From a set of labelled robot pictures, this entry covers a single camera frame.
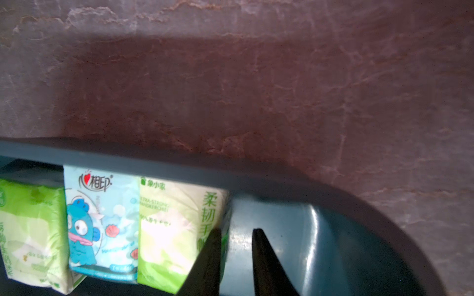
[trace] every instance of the light green tissue pack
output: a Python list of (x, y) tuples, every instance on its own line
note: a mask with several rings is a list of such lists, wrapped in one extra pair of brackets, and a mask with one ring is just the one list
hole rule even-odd
[(176, 294), (213, 228), (222, 229), (225, 257), (227, 199), (222, 189), (142, 177), (138, 283)]
[(85, 276), (69, 270), (64, 188), (28, 184), (59, 185), (55, 177), (62, 172), (0, 174), (0, 249), (8, 278), (68, 294)]

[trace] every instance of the cartoon fish character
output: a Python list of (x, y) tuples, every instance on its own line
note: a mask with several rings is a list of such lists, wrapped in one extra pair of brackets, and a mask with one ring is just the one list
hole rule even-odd
[(84, 202), (84, 199), (76, 199), (67, 206), (70, 259), (73, 263), (80, 265), (97, 263), (92, 244), (100, 239), (100, 230), (93, 227), (88, 211), (89, 205)]

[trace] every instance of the pocket tissue pack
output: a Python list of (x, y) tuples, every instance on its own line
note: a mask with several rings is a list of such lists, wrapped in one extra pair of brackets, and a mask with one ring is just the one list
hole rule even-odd
[(8, 278), (70, 293), (85, 276), (69, 270), (63, 173), (0, 174), (0, 249)]
[(71, 269), (136, 283), (139, 179), (65, 165), (64, 186)]
[(222, 189), (142, 177), (138, 283), (175, 294), (221, 226), (227, 199)]

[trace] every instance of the red seashell illustration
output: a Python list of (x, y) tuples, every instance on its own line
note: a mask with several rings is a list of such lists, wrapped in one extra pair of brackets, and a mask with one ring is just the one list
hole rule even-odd
[(138, 248), (133, 250), (131, 253), (130, 253), (130, 256), (132, 256), (133, 259), (137, 260), (138, 259)]
[(115, 238), (119, 234), (119, 232), (120, 232), (120, 229), (113, 224), (107, 226), (107, 228), (105, 229), (105, 234), (113, 238)]

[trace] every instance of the cartoon eye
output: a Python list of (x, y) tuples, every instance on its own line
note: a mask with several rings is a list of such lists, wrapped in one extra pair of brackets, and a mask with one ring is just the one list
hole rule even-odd
[(86, 235), (88, 231), (87, 224), (84, 220), (77, 220), (76, 223), (74, 223), (74, 227), (76, 228), (78, 235)]

